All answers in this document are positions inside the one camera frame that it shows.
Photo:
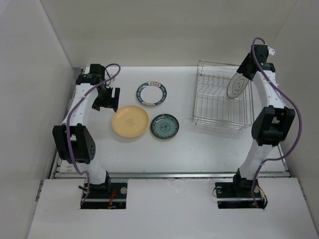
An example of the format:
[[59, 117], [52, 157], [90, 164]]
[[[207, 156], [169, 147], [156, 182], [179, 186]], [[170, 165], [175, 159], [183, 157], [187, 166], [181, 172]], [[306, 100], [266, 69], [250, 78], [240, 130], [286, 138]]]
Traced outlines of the grey white lined plate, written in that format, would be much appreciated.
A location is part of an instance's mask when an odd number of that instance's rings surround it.
[[240, 73], [236, 73], [230, 80], [227, 88], [227, 96], [230, 99], [237, 98], [246, 89], [249, 79]]

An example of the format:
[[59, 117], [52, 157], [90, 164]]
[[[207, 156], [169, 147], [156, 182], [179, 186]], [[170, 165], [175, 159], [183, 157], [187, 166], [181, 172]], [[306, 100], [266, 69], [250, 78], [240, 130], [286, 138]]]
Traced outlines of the white blue rimmed plate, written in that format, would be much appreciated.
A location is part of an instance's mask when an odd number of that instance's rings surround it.
[[137, 100], [148, 107], [162, 104], [167, 97], [166, 87], [159, 82], [145, 82], [136, 91]]

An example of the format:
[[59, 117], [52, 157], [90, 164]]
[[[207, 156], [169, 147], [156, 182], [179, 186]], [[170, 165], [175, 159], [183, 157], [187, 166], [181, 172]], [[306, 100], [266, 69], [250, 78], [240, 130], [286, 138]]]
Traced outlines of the metal wire dish rack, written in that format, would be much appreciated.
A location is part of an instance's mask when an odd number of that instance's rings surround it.
[[238, 64], [199, 60], [193, 102], [195, 125], [212, 126], [241, 131], [254, 121], [252, 85], [231, 99], [228, 86], [235, 75]]

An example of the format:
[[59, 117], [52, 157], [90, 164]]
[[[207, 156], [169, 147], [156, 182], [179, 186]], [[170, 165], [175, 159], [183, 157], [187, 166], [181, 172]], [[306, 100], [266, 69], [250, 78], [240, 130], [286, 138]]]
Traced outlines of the dark green patterned plate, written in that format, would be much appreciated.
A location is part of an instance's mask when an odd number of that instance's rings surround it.
[[179, 122], [173, 115], [160, 114], [151, 121], [150, 130], [157, 139], [168, 140], [178, 133]]

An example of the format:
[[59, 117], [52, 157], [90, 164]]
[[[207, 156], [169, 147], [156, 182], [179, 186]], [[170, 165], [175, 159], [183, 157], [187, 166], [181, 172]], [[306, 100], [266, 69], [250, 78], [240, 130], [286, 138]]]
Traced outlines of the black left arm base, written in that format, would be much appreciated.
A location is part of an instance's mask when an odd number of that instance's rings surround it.
[[100, 185], [90, 184], [89, 194], [80, 205], [81, 209], [126, 209], [128, 184], [124, 182], [106, 182]]

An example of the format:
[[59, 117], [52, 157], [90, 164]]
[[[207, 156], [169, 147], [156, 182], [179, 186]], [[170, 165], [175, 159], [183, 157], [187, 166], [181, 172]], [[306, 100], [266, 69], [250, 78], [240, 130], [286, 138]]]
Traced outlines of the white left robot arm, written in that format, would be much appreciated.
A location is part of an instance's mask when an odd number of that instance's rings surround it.
[[106, 108], [117, 112], [120, 88], [113, 88], [111, 82], [120, 70], [121, 66], [117, 63], [107, 66], [91, 64], [89, 72], [80, 74], [76, 79], [67, 116], [52, 130], [59, 158], [73, 165], [75, 171], [87, 179], [87, 185], [81, 190], [88, 194], [91, 186], [95, 185], [95, 193], [102, 198], [110, 195], [112, 186], [107, 182], [107, 171], [94, 159], [96, 144], [87, 123], [92, 110]]

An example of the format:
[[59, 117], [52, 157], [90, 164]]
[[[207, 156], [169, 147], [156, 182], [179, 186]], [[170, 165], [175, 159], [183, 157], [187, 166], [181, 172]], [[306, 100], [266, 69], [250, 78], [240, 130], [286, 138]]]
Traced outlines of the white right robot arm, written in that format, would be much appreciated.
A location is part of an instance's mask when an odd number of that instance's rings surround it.
[[296, 115], [282, 99], [274, 64], [267, 61], [269, 52], [267, 45], [253, 44], [227, 88], [228, 97], [234, 99], [244, 92], [249, 82], [254, 83], [262, 106], [252, 125], [252, 146], [231, 183], [231, 191], [236, 196], [243, 196], [254, 188], [260, 166], [273, 147], [286, 139]]

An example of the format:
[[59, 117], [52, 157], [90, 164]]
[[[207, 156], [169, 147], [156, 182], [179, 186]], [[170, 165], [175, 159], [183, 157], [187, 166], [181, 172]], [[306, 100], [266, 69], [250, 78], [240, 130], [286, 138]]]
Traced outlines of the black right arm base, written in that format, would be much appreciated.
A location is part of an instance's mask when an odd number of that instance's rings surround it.
[[236, 192], [232, 182], [217, 181], [212, 194], [219, 209], [265, 209], [268, 205], [267, 196], [258, 186], [253, 197], [251, 188]]

